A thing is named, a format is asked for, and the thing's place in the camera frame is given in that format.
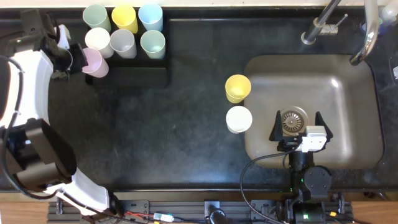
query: kitchen sink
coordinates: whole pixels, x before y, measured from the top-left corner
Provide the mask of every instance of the kitchen sink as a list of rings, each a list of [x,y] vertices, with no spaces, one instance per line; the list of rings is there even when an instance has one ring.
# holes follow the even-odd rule
[[[368,169],[384,152],[376,89],[370,67],[349,63],[349,55],[262,55],[244,70],[252,85],[244,106],[253,122],[245,132],[251,159],[277,153],[268,140],[276,112],[282,113],[285,135],[315,125],[319,111],[334,137],[316,165],[331,169]],[[282,157],[264,159],[260,166],[281,168]]]

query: faucet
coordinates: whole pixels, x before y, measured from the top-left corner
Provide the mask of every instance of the faucet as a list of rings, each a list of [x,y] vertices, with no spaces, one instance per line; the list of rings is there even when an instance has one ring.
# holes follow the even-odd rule
[[[329,5],[322,11],[318,18],[313,20],[308,32],[301,35],[301,40],[304,44],[310,45],[315,43],[317,35],[335,35],[338,32],[338,25],[343,22],[347,14],[336,25],[326,24],[326,20],[330,14],[336,9],[341,0],[331,0]],[[368,54],[372,51],[376,43],[377,35],[379,33],[379,9],[376,0],[364,0],[365,14],[366,14],[366,35],[364,45],[358,53],[351,56],[350,64],[358,65]]]

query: plastic cup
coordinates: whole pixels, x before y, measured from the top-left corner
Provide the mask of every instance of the plastic cup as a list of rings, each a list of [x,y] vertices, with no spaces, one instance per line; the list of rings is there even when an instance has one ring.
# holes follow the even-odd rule
[[[88,65],[82,68],[82,72],[97,78],[102,78],[108,74],[108,64],[101,56],[99,51],[91,48],[85,48],[83,49],[83,52],[86,55]]]
[[[119,29],[127,29],[133,34],[138,32],[136,11],[131,6],[118,6],[112,11],[112,20]]]
[[[83,11],[83,20],[91,28],[104,28],[111,32],[111,22],[109,21],[108,12],[105,7],[99,4],[88,6]]]
[[[162,31],[163,10],[158,4],[146,4],[138,10],[138,17],[147,30]]]
[[[126,29],[119,29],[111,35],[111,47],[122,58],[135,58],[137,55],[134,35]]]
[[[225,83],[226,97],[231,103],[240,103],[250,90],[251,83],[244,75],[233,75]]]
[[[149,58],[164,58],[166,53],[166,39],[161,32],[157,30],[150,30],[142,35],[141,47],[145,50],[145,53],[149,56]]]
[[[110,40],[108,31],[100,27],[89,30],[85,37],[87,47],[98,50],[104,58],[110,58],[114,53]]]
[[[226,114],[226,125],[228,130],[234,134],[247,131],[252,122],[253,117],[250,111],[243,106],[234,106]]]

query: wooden floor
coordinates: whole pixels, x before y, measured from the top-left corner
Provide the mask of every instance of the wooden floor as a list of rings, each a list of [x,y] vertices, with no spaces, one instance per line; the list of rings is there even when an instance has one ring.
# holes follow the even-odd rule
[[[398,223],[398,202],[353,202],[355,218],[372,224]],[[2,224],[43,224],[47,202],[0,202]]]

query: sink drain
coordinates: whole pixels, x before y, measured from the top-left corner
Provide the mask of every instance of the sink drain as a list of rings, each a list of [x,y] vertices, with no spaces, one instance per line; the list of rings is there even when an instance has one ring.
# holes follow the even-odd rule
[[[282,127],[285,134],[295,136],[295,133],[303,129],[308,123],[306,112],[298,106],[284,109],[280,113],[282,115]]]

